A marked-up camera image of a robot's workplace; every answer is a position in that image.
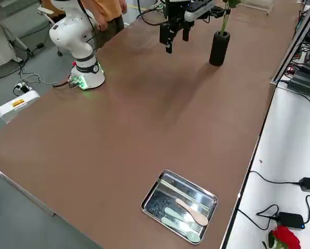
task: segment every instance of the brown table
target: brown table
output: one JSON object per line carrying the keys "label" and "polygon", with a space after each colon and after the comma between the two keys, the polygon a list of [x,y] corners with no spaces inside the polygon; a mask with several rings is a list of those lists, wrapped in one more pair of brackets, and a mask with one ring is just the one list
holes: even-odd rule
{"label": "brown table", "polygon": [[0,131],[0,170],[104,248],[192,248],[140,209],[170,169],[218,197],[198,248],[219,248],[300,8],[233,10],[222,67],[208,63],[221,20],[173,54],[134,22],[98,52],[103,86],[49,91]]}

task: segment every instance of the table surface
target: table surface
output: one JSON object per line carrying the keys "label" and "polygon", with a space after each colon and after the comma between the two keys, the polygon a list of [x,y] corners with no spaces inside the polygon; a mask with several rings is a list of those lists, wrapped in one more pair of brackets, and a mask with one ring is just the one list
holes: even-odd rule
{"label": "table surface", "polygon": [[132,23],[98,52],[98,89],[54,89],[0,131],[0,170],[104,248],[192,248],[143,214],[164,169],[219,199],[199,248],[219,248],[301,5],[232,11],[225,63],[208,63],[222,20],[197,21],[173,54]]}
{"label": "table surface", "polygon": [[[252,170],[275,182],[297,182],[310,177],[310,102],[291,91],[277,88],[252,164]],[[258,175],[249,174],[239,209],[265,228],[268,220],[255,214],[272,204],[281,212],[301,214],[307,220],[305,196],[299,186],[270,184]],[[267,215],[275,213],[271,209]],[[243,244],[245,249],[261,248],[268,231],[258,229],[238,213],[227,249]],[[310,222],[304,230],[292,230],[299,238],[301,248],[310,248]]]}

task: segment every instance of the wooden spoon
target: wooden spoon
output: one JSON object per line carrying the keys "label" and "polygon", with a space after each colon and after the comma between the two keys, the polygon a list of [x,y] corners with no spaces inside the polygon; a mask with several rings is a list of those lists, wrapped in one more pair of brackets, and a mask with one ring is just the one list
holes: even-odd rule
{"label": "wooden spoon", "polygon": [[195,219],[195,221],[199,223],[201,226],[208,225],[209,221],[203,214],[191,209],[185,202],[183,202],[180,199],[176,199],[176,203],[182,206],[184,209],[186,209],[191,214],[191,216]]}

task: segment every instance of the orange shirt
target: orange shirt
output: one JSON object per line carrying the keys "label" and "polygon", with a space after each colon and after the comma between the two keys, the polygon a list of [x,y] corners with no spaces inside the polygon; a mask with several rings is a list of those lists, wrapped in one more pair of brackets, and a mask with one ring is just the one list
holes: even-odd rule
{"label": "orange shirt", "polygon": [[99,7],[99,12],[105,17],[107,22],[120,17],[122,8],[119,0],[93,0]]}

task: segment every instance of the black vase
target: black vase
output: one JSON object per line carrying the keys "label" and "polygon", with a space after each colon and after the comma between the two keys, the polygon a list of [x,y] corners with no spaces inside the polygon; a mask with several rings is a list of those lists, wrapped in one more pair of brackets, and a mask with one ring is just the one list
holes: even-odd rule
{"label": "black vase", "polygon": [[230,34],[228,32],[224,32],[223,35],[220,33],[220,31],[217,31],[213,35],[209,63],[214,66],[223,65],[228,42],[230,41]]}

